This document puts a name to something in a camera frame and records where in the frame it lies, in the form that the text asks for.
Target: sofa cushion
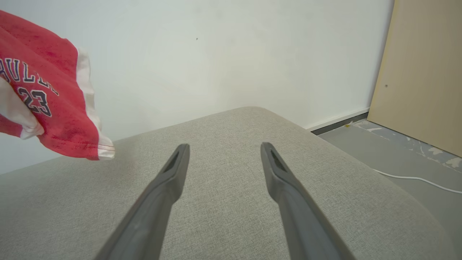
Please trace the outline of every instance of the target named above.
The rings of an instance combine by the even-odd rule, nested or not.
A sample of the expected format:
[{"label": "sofa cushion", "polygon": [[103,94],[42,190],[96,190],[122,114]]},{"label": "sofa cushion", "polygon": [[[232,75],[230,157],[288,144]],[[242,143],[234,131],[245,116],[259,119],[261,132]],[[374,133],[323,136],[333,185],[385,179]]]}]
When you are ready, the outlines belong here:
[{"label": "sofa cushion", "polygon": [[161,259],[288,259],[261,142],[277,148],[358,259],[455,259],[445,230],[408,193],[258,107],[119,140],[112,161],[60,157],[0,175],[0,255],[92,259],[176,146],[189,143]]}]

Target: wooden board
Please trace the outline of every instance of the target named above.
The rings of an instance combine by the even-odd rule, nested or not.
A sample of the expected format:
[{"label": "wooden board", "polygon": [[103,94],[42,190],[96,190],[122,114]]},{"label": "wooden board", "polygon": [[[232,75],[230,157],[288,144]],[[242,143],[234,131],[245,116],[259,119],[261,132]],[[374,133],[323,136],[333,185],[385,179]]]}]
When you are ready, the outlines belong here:
[{"label": "wooden board", "polygon": [[368,120],[462,156],[462,0],[396,0]]}]

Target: white cable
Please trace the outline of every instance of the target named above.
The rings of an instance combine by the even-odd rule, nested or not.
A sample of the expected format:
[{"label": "white cable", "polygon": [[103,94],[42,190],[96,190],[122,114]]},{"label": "white cable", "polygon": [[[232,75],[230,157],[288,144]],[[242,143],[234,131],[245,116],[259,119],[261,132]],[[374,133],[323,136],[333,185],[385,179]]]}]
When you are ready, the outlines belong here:
[{"label": "white cable", "polygon": [[397,179],[421,180],[421,181],[424,181],[424,182],[426,182],[426,183],[428,183],[428,184],[431,184],[431,185],[433,185],[433,186],[435,186],[435,187],[438,187],[438,188],[440,188],[440,189],[443,189],[443,190],[445,190],[445,191],[449,191],[449,192],[454,192],[454,193],[462,194],[462,192],[460,192],[460,191],[455,191],[455,190],[451,190],[451,189],[445,188],[445,187],[440,186],[440,185],[438,185],[438,184],[436,184],[436,183],[433,183],[433,182],[431,182],[431,181],[429,181],[429,180],[422,179],[422,178],[419,178],[419,177],[395,176],[395,175],[391,175],[391,174],[388,174],[388,173],[381,172],[381,171],[376,170],[376,169],[373,169],[373,170],[376,171],[376,172],[378,172],[378,173],[380,173],[380,174],[383,174],[383,175],[385,175],[385,176],[388,176],[388,177],[397,178]]}]

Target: paint stain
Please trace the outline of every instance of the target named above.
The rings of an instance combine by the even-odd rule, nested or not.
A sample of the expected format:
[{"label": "paint stain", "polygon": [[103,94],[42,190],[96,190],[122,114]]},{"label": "paint stain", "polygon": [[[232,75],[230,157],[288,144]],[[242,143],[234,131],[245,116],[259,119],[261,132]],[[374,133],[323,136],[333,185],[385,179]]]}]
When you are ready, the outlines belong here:
[{"label": "paint stain", "polygon": [[375,131],[375,130],[380,130],[382,129],[381,127],[378,127],[378,128],[371,128],[371,129],[367,129],[369,132],[372,132],[372,131]]},{"label": "paint stain", "polygon": [[365,119],[363,119],[363,120],[359,120],[359,121],[356,122],[354,125],[355,125],[355,126],[358,126],[359,128],[365,129],[365,128],[361,127],[361,125],[366,125],[366,124],[368,124],[368,123],[370,123],[370,122],[367,121],[367,120],[365,120]]},{"label": "paint stain", "polygon": [[439,160],[436,160],[436,159],[433,159],[433,158],[430,158],[430,157],[427,157],[427,159],[432,160],[432,161],[435,161],[435,162],[437,162],[437,163],[441,163]]},{"label": "paint stain", "polygon": [[433,155],[437,155],[437,154],[442,154],[443,151],[441,151],[440,149],[436,148],[436,147],[433,147],[433,148],[430,148],[428,149],[430,152],[433,152]]},{"label": "paint stain", "polygon": [[459,167],[459,163],[462,161],[462,158],[456,157],[446,162],[446,164],[451,165],[453,168]]}]

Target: number 23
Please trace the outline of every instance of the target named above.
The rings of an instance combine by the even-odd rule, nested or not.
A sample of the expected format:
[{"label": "number 23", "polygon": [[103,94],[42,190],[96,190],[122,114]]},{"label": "number 23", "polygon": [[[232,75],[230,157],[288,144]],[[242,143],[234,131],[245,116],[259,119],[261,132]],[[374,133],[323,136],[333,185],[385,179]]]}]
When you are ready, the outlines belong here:
[{"label": "number 23", "polygon": [[[23,102],[24,104],[32,111],[35,113],[43,113],[47,117],[51,117],[51,111],[50,108],[48,108],[48,103],[47,103],[47,94],[41,90],[31,90],[27,91],[27,89],[23,87],[18,87],[18,94],[23,97]],[[31,103],[34,101],[35,98],[38,100],[38,103],[40,104],[40,107],[37,108],[35,105],[31,105]]]}]

